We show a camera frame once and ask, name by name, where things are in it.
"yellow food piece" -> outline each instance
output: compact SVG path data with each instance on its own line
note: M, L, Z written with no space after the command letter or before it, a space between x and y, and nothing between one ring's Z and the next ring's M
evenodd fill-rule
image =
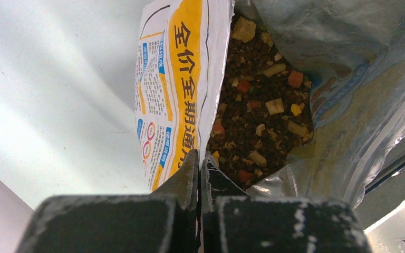
M300 107L297 104L292 104L291 112L294 114L294 116L297 116L302 113L302 109L300 109Z

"blue label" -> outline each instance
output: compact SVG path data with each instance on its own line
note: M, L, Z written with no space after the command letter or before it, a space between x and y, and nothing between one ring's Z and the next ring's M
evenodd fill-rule
M142 132L143 120L137 122L137 139L140 140L140 133Z
M350 95L350 92L357 89L359 87L359 83L364 80L364 77L369 69L368 62L364 62L363 64L359 65L355 71L354 75L350 78L350 80L345 84L340 90L338 90L331 98L329 98L316 112L316 117L313 119L314 123L322 117L324 113L326 113L329 109L333 108L337 105L343 98Z
M163 33L161 42L159 43L159 65L158 65L159 73L165 74L165 68L163 67Z
M145 72L148 63L148 47L146 43L143 43L142 47L143 47L143 71Z
M165 147L163 148L161 161L159 162L159 164L161 164L162 168L165 168L165 160L167 159L168 152L170 151L170 136L171 136L171 128L166 128L165 129Z

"open bag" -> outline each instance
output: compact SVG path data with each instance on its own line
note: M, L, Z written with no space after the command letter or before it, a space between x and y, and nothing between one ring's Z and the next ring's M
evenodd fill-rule
M136 114L152 190L191 148L204 154L233 6L228 0L159 0L144 9ZM334 196L357 205L384 157L405 137L405 1L240 0L236 11L265 25L279 52L313 81L312 143L293 149L287 166L247 193Z

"white packaging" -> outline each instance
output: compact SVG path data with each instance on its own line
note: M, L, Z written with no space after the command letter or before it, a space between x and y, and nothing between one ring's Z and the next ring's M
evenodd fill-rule
M233 9L232 0L157 0L143 10L136 120L151 190L179 169L190 149L205 153L224 78Z

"white background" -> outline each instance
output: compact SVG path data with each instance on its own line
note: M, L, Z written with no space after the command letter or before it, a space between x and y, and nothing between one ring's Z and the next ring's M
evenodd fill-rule
M0 0L0 180L31 208L149 192L133 80L150 2Z

